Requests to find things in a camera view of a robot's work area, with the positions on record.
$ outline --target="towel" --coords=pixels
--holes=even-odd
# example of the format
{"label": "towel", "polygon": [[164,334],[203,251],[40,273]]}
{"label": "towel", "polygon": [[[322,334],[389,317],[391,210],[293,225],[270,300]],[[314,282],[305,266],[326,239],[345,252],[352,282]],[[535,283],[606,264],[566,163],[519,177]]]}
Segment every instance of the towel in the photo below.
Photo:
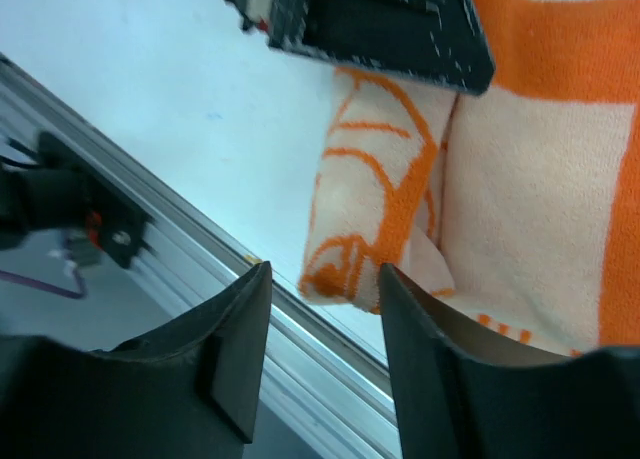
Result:
{"label": "towel", "polygon": [[484,95],[336,70],[299,290],[379,313],[390,262],[524,344],[640,344],[640,0],[473,1]]}

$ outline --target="orange and white towel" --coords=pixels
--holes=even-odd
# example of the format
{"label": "orange and white towel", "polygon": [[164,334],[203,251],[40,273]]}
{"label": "orange and white towel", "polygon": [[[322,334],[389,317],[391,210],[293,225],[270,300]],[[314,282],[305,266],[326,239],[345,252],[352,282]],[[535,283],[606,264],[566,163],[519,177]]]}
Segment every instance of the orange and white towel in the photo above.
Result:
{"label": "orange and white towel", "polygon": [[640,0],[474,0],[481,97],[335,75],[299,288],[377,312],[391,262],[560,354],[640,344]]}

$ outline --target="white tabletop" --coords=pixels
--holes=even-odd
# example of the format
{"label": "white tabletop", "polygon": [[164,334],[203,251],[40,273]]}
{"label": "white tabletop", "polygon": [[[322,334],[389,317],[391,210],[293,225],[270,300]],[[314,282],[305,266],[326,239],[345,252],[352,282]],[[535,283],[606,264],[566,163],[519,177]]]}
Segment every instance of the white tabletop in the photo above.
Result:
{"label": "white tabletop", "polygon": [[[331,68],[222,0],[0,0],[0,51],[295,283]],[[379,318],[316,307],[384,358]]]}

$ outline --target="white table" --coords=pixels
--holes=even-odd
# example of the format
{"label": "white table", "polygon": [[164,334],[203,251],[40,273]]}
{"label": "white table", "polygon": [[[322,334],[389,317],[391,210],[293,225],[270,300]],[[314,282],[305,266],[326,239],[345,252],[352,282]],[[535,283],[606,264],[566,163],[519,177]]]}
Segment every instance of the white table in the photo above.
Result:
{"label": "white table", "polygon": [[[332,71],[238,24],[222,0],[0,0],[0,51],[293,288]],[[316,310],[385,360],[379,318]]]}

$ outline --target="metal edge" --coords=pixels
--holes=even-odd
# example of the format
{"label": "metal edge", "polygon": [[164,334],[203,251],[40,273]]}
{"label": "metal edge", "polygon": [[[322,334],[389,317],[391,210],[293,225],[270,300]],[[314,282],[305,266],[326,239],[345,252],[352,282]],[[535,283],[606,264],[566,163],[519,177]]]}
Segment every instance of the metal edge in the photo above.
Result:
{"label": "metal edge", "polygon": [[[194,261],[222,284],[231,283],[251,267],[251,263],[245,259],[249,252],[219,226],[186,203],[17,66],[1,57],[0,62],[0,84],[5,86],[4,91],[0,90],[0,102],[9,104],[15,113],[24,118],[22,127],[13,127],[20,129],[21,136],[18,139],[33,144],[34,132],[38,129],[59,134],[100,174],[139,203],[155,219],[155,226],[162,234],[172,242],[181,244]],[[2,109],[0,117],[6,120]],[[348,405],[332,407],[329,397],[331,391],[325,391],[324,397],[319,398],[320,402],[328,404],[333,410],[340,407],[346,410],[344,417],[334,420],[336,427],[333,434],[341,425],[347,425],[351,430],[359,430],[361,440],[367,447],[373,447],[378,457],[400,457],[395,413],[387,392],[386,368],[359,350],[309,308],[303,307],[299,300],[278,284],[278,279],[281,278],[276,275],[271,328],[320,364],[328,374],[336,377],[352,394],[353,400],[362,401],[371,408],[367,418],[350,417]],[[177,311],[184,307],[184,302],[182,306],[176,306],[167,307]],[[292,370],[285,358],[273,357],[268,352],[265,367],[268,368],[267,364],[272,363],[277,364],[280,370],[287,371],[289,378],[297,375],[298,380],[293,380],[304,389],[304,371]],[[314,391],[305,390],[310,397],[314,396]],[[315,396],[318,395],[322,394],[315,391]],[[372,429],[361,426],[363,422],[371,420],[383,427],[385,423],[389,425],[389,437],[372,437]],[[380,427],[373,427],[373,430],[379,431]]]}

